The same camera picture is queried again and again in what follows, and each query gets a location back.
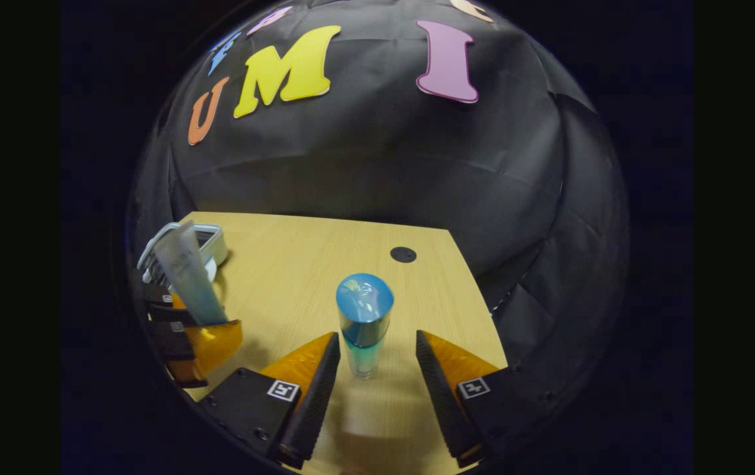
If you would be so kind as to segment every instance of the table surface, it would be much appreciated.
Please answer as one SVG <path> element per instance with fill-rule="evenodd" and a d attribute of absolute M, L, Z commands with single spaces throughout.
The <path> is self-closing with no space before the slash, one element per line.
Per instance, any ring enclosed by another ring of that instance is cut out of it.
<path fill-rule="evenodd" d="M 385 280 L 395 295 L 375 374 L 354 379 L 341 358 L 322 432 L 302 473 L 457 473 L 415 358 L 425 330 L 506 366 L 495 324 L 450 232 L 353 220 L 243 213 L 190 213 L 221 226 L 227 259 L 214 291 L 229 319 L 241 319 L 242 346 L 208 376 L 206 396 L 238 367 L 260 371 L 327 331 L 339 330 L 336 289 L 358 272 Z M 416 261 L 395 261 L 393 247 Z"/>

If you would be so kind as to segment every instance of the yellow letter m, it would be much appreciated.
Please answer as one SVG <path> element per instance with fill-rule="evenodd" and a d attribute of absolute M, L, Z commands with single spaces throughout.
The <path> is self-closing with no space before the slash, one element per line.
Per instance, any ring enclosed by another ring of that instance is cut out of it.
<path fill-rule="evenodd" d="M 341 30 L 342 27 L 332 25 L 307 31 L 284 57 L 278 56 L 274 46 L 252 54 L 245 62 L 248 71 L 233 117 L 247 116 L 257 109 L 255 86 L 260 89 L 263 104 L 271 104 L 287 73 L 289 80 L 280 91 L 282 100 L 322 96 L 329 91 L 330 79 L 324 77 L 324 60 L 330 39 Z"/>

